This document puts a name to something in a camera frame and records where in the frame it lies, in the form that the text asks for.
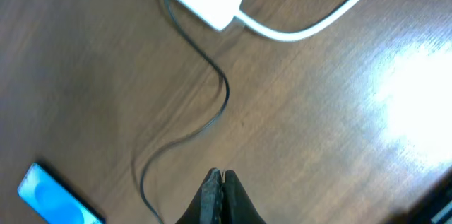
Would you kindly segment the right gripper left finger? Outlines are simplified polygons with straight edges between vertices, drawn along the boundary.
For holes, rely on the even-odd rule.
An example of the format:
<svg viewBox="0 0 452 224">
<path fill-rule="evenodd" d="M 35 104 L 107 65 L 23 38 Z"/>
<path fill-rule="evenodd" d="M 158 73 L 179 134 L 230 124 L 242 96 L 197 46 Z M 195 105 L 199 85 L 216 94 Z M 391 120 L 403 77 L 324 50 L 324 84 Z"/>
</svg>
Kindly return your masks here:
<svg viewBox="0 0 452 224">
<path fill-rule="evenodd" d="M 213 168 L 176 224 L 220 224 L 222 200 L 221 171 Z"/>
</svg>

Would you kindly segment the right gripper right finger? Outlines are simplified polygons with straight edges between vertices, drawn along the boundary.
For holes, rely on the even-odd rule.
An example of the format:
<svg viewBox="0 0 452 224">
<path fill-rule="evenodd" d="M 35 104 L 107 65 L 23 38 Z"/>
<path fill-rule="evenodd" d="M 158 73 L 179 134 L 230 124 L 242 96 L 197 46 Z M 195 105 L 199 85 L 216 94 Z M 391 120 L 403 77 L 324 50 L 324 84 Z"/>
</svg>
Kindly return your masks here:
<svg viewBox="0 0 452 224">
<path fill-rule="evenodd" d="M 222 194 L 221 223 L 266 224 L 233 170 L 224 173 Z"/>
</svg>

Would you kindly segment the blue Samsung Galaxy smartphone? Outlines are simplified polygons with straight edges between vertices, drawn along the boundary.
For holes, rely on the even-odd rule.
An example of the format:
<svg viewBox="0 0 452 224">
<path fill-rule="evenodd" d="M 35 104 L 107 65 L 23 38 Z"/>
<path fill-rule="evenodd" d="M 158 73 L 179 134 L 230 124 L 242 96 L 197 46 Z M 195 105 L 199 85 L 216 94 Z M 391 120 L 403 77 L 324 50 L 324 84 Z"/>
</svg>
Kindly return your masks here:
<svg viewBox="0 0 452 224">
<path fill-rule="evenodd" d="M 105 224 L 106 220 L 56 175 L 33 163 L 17 192 L 49 224 Z"/>
</svg>

